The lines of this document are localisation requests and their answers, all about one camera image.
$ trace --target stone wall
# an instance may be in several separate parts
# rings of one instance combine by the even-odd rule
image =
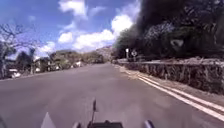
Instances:
[[[178,81],[194,88],[224,94],[224,62],[218,60],[181,60],[119,63],[131,70]]]

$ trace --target blue sky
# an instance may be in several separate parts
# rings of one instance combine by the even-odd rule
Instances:
[[[35,26],[30,38],[41,40],[40,56],[110,45],[138,12],[138,0],[0,0],[0,23]]]

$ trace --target white road line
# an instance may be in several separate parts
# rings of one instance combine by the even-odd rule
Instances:
[[[56,128],[48,112],[46,113],[44,117],[41,128]]]
[[[142,80],[143,82],[147,83],[148,85],[150,85],[150,86],[152,86],[154,88],[157,88],[160,91],[165,92],[165,93],[169,94],[170,96],[172,96],[172,97],[174,97],[174,98],[176,98],[176,99],[178,99],[180,101],[183,101],[184,103],[186,103],[186,104],[188,104],[188,105],[190,105],[190,106],[192,106],[194,108],[197,108],[198,110],[203,111],[206,114],[208,114],[210,116],[213,116],[213,117],[215,117],[215,118],[217,118],[217,119],[219,119],[219,120],[224,122],[224,116],[223,115],[221,115],[221,114],[219,114],[219,113],[217,113],[217,112],[215,112],[215,111],[213,111],[211,109],[208,109],[208,108],[206,108],[204,106],[201,106],[201,105],[199,105],[199,104],[197,104],[197,103],[195,103],[193,101],[185,99],[185,98],[181,97],[180,95],[178,95],[176,93],[173,93],[173,92],[171,92],[169,90],[166,90],[166,89],[164,89],[162,87],[159,87],[158,85],[154,85],[154,84],[152,84],[152,83],[150,83],[150,82],[148,82],[148,81],[146,81],[146,80],[144,80],[142,78],[139,78],[139,79]]]
[[[156,83],[157,83],[157,82],[154,82],[153,80],[150,80],[149,78],[146,78],[146,77],[144,77],[144,76],[141,76],[141,75],[138,75],[138,76],[141,77],[141,78],[143,78],[143,79],[145,79],[145,80],[148,80],[148,81],[152,82],[153,84],[156,84]],[[220,110],[220,111],[224,112],[224,107],[222,107],[222,106],[220,106],[220,105],[217,105],[217,104],[215,104],[215,103],[211,103],[211,102],[205,101],[205,100],[203,100],[203,99],[200,99],[200,98],[198,98],[198,97],[195,97],[195,96],[193,96],[193,95],[187,94],[187,93],[185,93],[185,92],[183,92],[183,91],[180,91],[180,90],[177,90],[177,89],[174,89],[174,88],[171,88],[171,87],[167,87],[167,86],[162,86],[162,87],[164,87],[164,88],[166,88],[166,89],[170,89],[170,90],[172,90],[172,91],[174,91],[174,92],[176,92],[176,93],[179,93],[179,94],[181,94],[181,95],[184,95],[184,96],[186,96],[186,97],[188,97],[188,98],[190,98],[190,99],[192,99],[192,100],[195,100],[195,101],[197,101],[197,102],[199,102],[199,103],[201,103],[201,104],[204,104],[204,105],[206,105],[206,106],[209,106],[209,107],[211,107],[211,108],[215,108],[215,109],[217,109],[217,110]]]

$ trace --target hill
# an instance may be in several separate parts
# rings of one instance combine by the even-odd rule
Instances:
[[[112,46],[105,46],[102,48],[99,48],[95,50],[97,53],[103,55],[104,58],[110,59],[111,58],[111,53],[112,53]]]

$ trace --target road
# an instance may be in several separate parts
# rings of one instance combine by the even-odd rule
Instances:
[[[46,112],[57,128],[86,125],[92,101],[96,121],[122,121],[140,128],[223,128],[224,123],[166,93],[131,79],[110,64],[0,81],[0,115],[8,128],[40,128]]]

